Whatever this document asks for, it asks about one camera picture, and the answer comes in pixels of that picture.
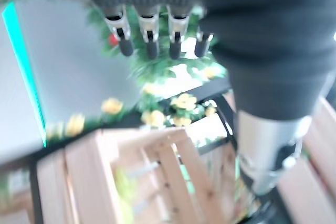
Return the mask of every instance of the yellow flower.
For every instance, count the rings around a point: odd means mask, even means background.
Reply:
[[[145,111],[141,116],[141,121],[153,127],[161,127],[166,121],[166,117],[159,110],[154,110],[153,112]]]
[[[188,126],[191,124],[191,119],[189,118],[178,118],[177,116],[173,118],[176,127]]]
[[[65,129],[66,136],[76,136],[84,129],[85,117],[82,114],[73,115]]]
[[[204,69],[205,77],[208,79],[214,79],[217,74],[216,71],[213,68],[207,67]]]
[[[101,105],[101,111],[106,114],[116,115],[118,114],[123,107],[123,103],[115,98],[109,98],[103,101]]]
[[[206,115],[206,116],[210,116],[210,115],[213,115],[213,114],[215,114],[215,113],[216,113],[216,108],[213,107],[213,106],[209,106],[209,107],[207,107],[206,110],[205,110],[205,115]]]
[[[196,97],[193,97],[185,93],[181,94],[178,98],[173,98],[170,104],[175,105],[180,109],[190,111],[196,108],[196,102],[197,102]]]
[[[148,83],[143,87],[142,92],[146,94],[156,95],[161,93],[161,88],[156,84]]]
[[[64,124],[62,122],[56,125],[50,125],[46,128],[46,139],[51,139],[53,137],[62,138]]]

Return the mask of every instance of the robotic arm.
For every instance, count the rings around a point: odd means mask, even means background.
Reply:
[[[195,53],[211,34],[217,61],[228,69],[237,107],[243,179],[264,195],[295,164],[320,95],[335,77],[336,0],[93,0],[132,54],[124,5],[134,5],[149,56],[158,55],[158,6],[169,10],[170,55],[177,59],[192,6],[207,15]]]

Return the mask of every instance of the green leaves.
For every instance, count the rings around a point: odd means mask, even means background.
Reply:
[[[0,205],[1,200],[7,200],[9,198],[8,188],[8,174],[0,176]]]
[[[102,25],[102,21],[104,22],[103,16],[94,6],[91,6],[87,20],[89,23],[97,23],[100,25]]]
[[[194,110],[194,113],[192,114],[191,119],[193,121],[200,120],[201,118],[204,117],[204,113],[205,113],[205,108],[202,105],[198,104],[196,109]]]
[[[165,74],[165,77],[167,77],[167,78],[176,78],[176,74],[175,74],[174,71],[172,71],[172,70],[168,70],[168,71],[166,72],[166,74]]]
[[[162,112],[163,108],[159,105],[160,100],[161,98],[159,97],[153,96],[151,94],[144,94],[137,103],[136,107],[140,112],[154,110],[159,110]]]
[[[122,210],[123,220],[126,224],[134,222],[134,214],[132,209],[132,200],[136,196],[136,182],[127,177],[121,168],[115,169],[114,173],[115,186],[120,197],[120,206]]]
[[[194,67],[192,66],[188,66],[187,65],[187,72],[188,74],[193,78],[193,79],[199,79],[199,75],[197,73],[194,72],[193,70]]]

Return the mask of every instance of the wooden slat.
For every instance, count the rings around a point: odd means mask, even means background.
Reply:
[[[336,215],[309,163],[300,159],[278,184],[295,224],[336,223]]]
[[[211,224],[224,224],[228,220],[224,217],[219,200],[210,179],[207,177],[205,167],[200,160],[194,144],[189,138],[176,143],[177,150],[181,155],[190,178],[196,190],[196,197]]]
[[[122,224],[119,195],[110,161],[119,157],[117,142],[108,152],[102,151],[100,132],[86,136],[66,148],[66,161],[73,185],[81,224]]]
[[[161,223],[162,219],[157,208],[158,197],[160,193],[154,193],[146,199],[145,208],[140,214],[135,216],[134,224],[155,224]]]
[[[181,217],[181,224],[200,223],[196,217],[196,211],[193,208],[191,197],[182,176],[180,163],[173,148],[171,146],[161,148],[158,150],[158,155],[164,175],[171,188],[174,204],[177,206],[175,211],[178,211]]]
[[[224,145],[222,151],[222,169],[220,170],[220,203],[229,223],[235,219],[236,192],[236,153],[231,143]]]
[[[144,170],[150,164],[150,161],[141,148],[129,148],[128,150],[124,149],[120,152],[120,158],[112,164],[112,170],[114,167],[119,167],[129,175],[138,172],[140,169]],[[160,199],[158,196],[153,198],[153,195],[156,195],[160,189],[153,176],[153,172],[147,171],[131,179],[134,179],[136,183],[132,206],[145,205],[144,202],[150,200],[150,205],[144,207],[141,212],[135,216],[135,223],[145,223],[149,218],[159,221],[162,218]]]
[[[336,112],[323,98],[303,140],[321,178],[336,199]]]
[[[43,219],[47,224],[76,224],[67,183],[63,151],[50,154],[37,164]]]
[[[146,166],[152,165],[152,162],[148,157],[147,152],[143,148],[140,149],[140,152],[144,160],[144,164]],[[164,204],[163,196],[161,195],[161,192],[165,189],[165,187],[160,185],[159,179],[156,177],[155,171],[158,169],[159,168],[156,168],[149,172],[150,184],[152,185],[152,188],[154,188],[157,191],[157,193],[152,192],[152,195],[155,195],[155,197],[153,200],[153,207],[151,208],[151,211],[154,211],[155,213],[151,213],[151,216],[158,216],[160,220],[167,220],[168,219],[167,208],[166,205]]]
[[[156,162],[160,159],[158,154],[154,153],[151,148],[146,148],[145,152],[150,162]],[[158,188],[160,188],[160,197],[162,198],[163,201],[163,206],[161,208],[162,219],[163,220],[180,219],[179,216],[176,216],[179,215],[179,213],[173,212],[173,209],[176,206],[173,204],[171,188],[166,186],[168,182],[163,174],[161,167],[155,169],[153,171],[153,174],[155,175],[155,179],[158,184],[157,186]]]

